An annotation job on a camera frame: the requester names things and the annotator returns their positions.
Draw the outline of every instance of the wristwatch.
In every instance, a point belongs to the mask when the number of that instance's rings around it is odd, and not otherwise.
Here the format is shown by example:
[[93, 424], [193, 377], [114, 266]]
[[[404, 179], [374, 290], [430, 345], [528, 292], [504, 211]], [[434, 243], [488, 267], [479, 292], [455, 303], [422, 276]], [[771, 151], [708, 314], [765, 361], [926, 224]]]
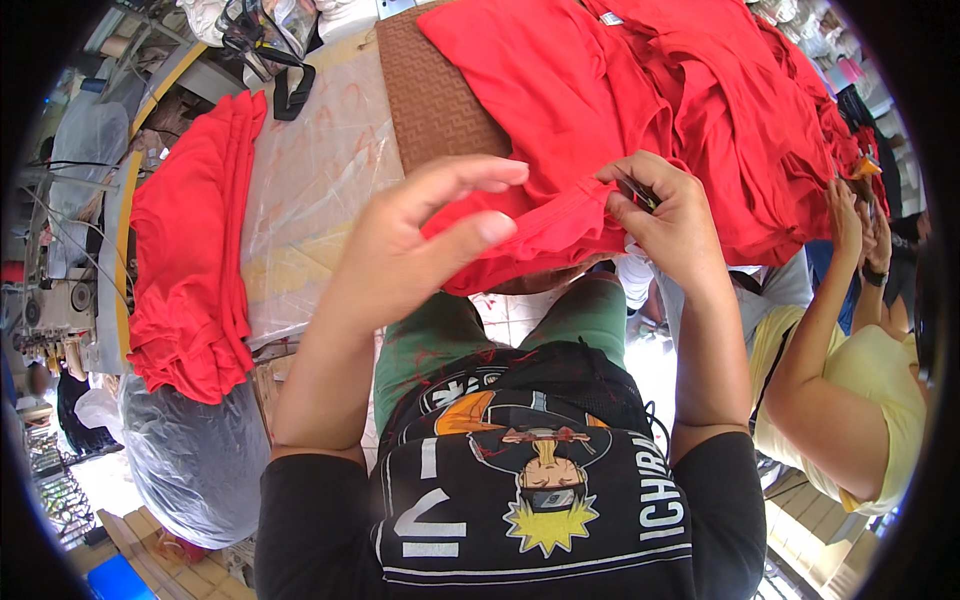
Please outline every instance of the wristwatch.
[[887, 279], [890, 277], [890, 272], [874, 273], [874, 270], [870, 268], [870, 263], [866, 261], [864, 261], [860, 273], [863, 274], [863, 278], [867, 283], [875, 287], [883, 287], [887, 284]]

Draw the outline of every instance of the yellow shirt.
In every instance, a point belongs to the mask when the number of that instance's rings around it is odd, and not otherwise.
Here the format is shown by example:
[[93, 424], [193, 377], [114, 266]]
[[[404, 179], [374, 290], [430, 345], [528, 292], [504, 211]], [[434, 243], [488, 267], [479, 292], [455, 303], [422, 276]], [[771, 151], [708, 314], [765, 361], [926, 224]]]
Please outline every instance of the yellow shirt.
[[[780, 306], [756, 327], [754, 353], [750, 358], [754, 406], [780, 349], [783, 332], [798, 323], [803, 315], [804, 309], [800, 306]], [[790, 332], [787, 345], [793, 333]], [[868, 325], [848, 338], [840, 326], [835, 325], [830, 336], [823, 378], [879, 404], [887, 423], [890, 453], [877, 500], [858, 503], [807, 461], [770, 423], [764, 404], [756, 415], [756, 448], [774, 460], [802, 470], [814, 488], [843, 504], [847, 512], [889, 513], [906, 493], [924, 438], [926, 404], [909, 369], [916, 364], [917, 346], [913, 335], [906, 336], [901, 343], [881, 327]]]

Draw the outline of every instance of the tiled floor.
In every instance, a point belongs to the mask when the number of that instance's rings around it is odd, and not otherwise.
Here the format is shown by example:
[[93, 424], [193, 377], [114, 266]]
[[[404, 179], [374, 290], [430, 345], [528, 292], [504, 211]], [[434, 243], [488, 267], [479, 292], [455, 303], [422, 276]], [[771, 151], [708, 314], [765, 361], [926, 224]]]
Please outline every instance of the tiled floor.
[[[530, 296], [500, 296], [498, 294], [476, 294], [470, 297], [483, 320], [487, 337], [505, 346], [517, 347], [533, 330], [553, 302], [563, 294], [563, 289], [551, 290]], [[628, 324], [628, 331], [636, 327]], [[383, 344], [383, 332], [377, 332], [376, 355], [379, 356]], [[670, 429], [674, 419], [674, 388], [677, 379], [677, 354], [673, 345], [664, 343], [662, 338], [628, 339], [624, 354], [627, 371], [634, 377], [644, 403], [654, 400], [656, 416]], [[373, 468], [376, 462], [376, 430], [373, 425], [371, 404], [367, 414], [367, 427], [364, 430], [364, 453], [367, 466]], [[660, 429], [654, 425], [654, 434], [660, 447], [666, 449], [666, 439]]]

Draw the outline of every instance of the hand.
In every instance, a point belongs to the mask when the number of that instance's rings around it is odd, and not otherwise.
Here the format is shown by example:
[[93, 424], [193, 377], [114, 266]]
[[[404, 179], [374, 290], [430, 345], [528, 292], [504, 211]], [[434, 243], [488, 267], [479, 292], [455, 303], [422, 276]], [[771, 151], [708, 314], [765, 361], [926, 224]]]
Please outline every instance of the hand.
[[373, 196], [357, 219], [318, 311], [364, 333], [412, 313], [481, 252], [516, 232], [495, 210], [470, 215], [425, 240], [420, 226], [475, 189], [503, 192], [527, 181], [525, 162], [496, 156], [432, 160]]
[[887, 218], [883, 214], [883, 209], [876, 197], [874, 197], [874, 221], [868, 225], [870, 238], [874, 240], [874, 245], [868, 250], [864, 249], [864, 256], [870, 264], [871, 271], [878, 274], [888, 273], [890, 271], [890, 255], [893, 253], [890, 224], [887, 223]]
[[926, 236], [930, 234], [930, 230], [930, 209], [928, 208], [920, 213], [920, 217], [917, 218], [917, 237], [920, 238], [921, 242], [926, 241]]
[[651, 186], [662, 200], [650, 214], [620, 192], [611, 192], [607, 198], [607, 210], [634, 236], [654, 264], [688, 295], [700, 290], [709, 293], [720, 281], [729, 284], [700, 180], [642, 150], [608, 164], [595, 177], [609, 182], [621, 177], [621, 171]]
[[833, 255], [856, 261], [863, 248], [863, 227], [860, 217], [853, 209], [856, 197], [840, 180], [827, 184], [827, 210], [830, 214], [830, 239], [833, 240]]
[[860, 257], [856, 261], [856, 268], [859, 269], [867, 261], [867, 253], [876, 247], [876, 240], [874, 239], [874, 224], [871, 222], [870, 208], [867, 203], [857, 199], [853, 206], [856, 215], [860, 217], [860, 230], [862, 232]]

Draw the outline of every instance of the bag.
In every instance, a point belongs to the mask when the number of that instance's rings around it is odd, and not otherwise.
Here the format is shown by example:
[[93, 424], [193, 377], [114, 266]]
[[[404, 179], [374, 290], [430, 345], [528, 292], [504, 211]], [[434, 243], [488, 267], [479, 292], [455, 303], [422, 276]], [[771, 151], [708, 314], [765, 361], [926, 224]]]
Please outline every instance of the bag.
[[270, 443], [250, 381], [203, 404], [170, 385], [149, 394], [129, 373], [119, 397], [133, 482], [156, 520], [211, 550], [252, 535]]

